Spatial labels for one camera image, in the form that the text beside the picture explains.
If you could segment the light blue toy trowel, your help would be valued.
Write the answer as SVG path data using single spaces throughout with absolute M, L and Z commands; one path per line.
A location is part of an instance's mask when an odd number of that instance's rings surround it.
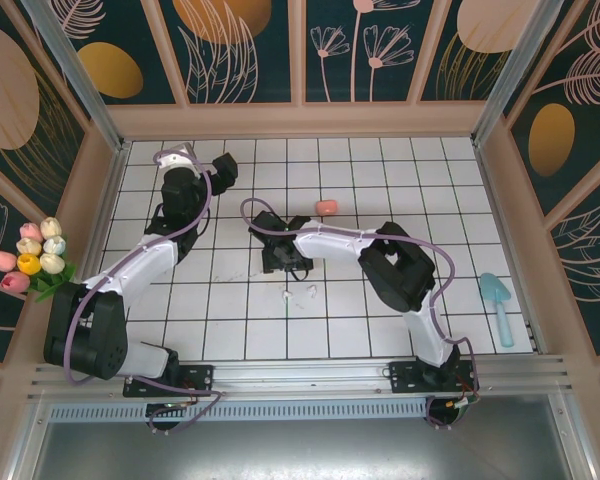
M 483 299 L 491 302 L 496 310 L 501 345 L 504 348 L 513 347 L 514 339 L 504 305 L 505 302 L 511 299 L 510 291 L 498 277 L 488 272 L 480 275 L 479 285 Z

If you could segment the aluminium mounting rail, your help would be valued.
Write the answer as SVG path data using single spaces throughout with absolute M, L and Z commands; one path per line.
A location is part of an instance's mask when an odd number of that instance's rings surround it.
M 358 399 L 391 394 L 386 359 L 220 361 L 213 387 L 228 400 Z M 553 394 L 572 388 L 565 362 L 555 355 L 479 355 L 481 396 Z M 29 400 L 121 401 L 124 380 L 70 385 L 63 371 L 39 365 L 26 386 Z

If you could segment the aluminium side rail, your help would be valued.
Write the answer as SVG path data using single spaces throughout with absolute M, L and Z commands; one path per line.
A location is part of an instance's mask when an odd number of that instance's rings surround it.
M 548 347 L 540 323 L 529 315 L 525 318 L 525 324 L 533 350 L 539 355 L 546 355 Z

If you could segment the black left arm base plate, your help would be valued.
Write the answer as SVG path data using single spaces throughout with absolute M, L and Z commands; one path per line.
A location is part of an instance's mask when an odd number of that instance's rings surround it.
M 212 365 L 171 365 L 166 368 L 161 377 L 153 379 L 153 382 L 173 388 L 201 390 L 205 391 L 205 396 L 209 396 L 209 391 L 213 387 L 213 376 Z M 134 378 L 130 383 L 123 385 L 122 395 L 125 398 L 166 398 L 175 396 L 176 392 Z

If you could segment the artificial tulip bouquet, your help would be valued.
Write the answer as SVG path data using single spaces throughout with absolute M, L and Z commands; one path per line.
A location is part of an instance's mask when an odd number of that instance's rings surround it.
M 76 266 L 67 260 L 67 236 L 55 217 L 19 229 L 16 252 L 1 247 L 6 224 L 0 225 L 0 291 L 24 299 L 37 294 L 38 302 L 55 294 L 74 278 Z

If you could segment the grey metal sheet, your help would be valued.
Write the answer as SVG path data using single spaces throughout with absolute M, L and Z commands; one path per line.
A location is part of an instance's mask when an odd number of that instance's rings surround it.
M 53 424 L 34 480 L 572 480 L 549 429 L 498 436 L 424 421 Z

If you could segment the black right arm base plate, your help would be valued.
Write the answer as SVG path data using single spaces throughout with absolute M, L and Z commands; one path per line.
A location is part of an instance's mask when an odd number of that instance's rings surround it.
M 394 361 L 384 370 L 394 394 L 460 395 L 475 387 L 473 367 L 469 360 L 461 360 L 450 371 L 436 373 L 416 360 Z

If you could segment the aluminium corner post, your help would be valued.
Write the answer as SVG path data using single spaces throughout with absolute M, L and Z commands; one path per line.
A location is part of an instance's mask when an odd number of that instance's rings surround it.
M 545 37 L 559 16 L 563 3 L 564 0 L 540 0 L 535 7 L 471 133 L 472 145 L 477 150 L 480 150 L 488 139 L 506 104 L 537 56 Z
M 122 136 L 115 126 L 101 95 L 80 61 L 76 50 L 57 22 L 51 7 L 46 0 L 21 0 L 21 3 L 32 23 L 39 29 L 54 58 L 65 71 L 68 80 L 73 85 L 107 145 L 114 153 L 119 153 L 122 150 Z

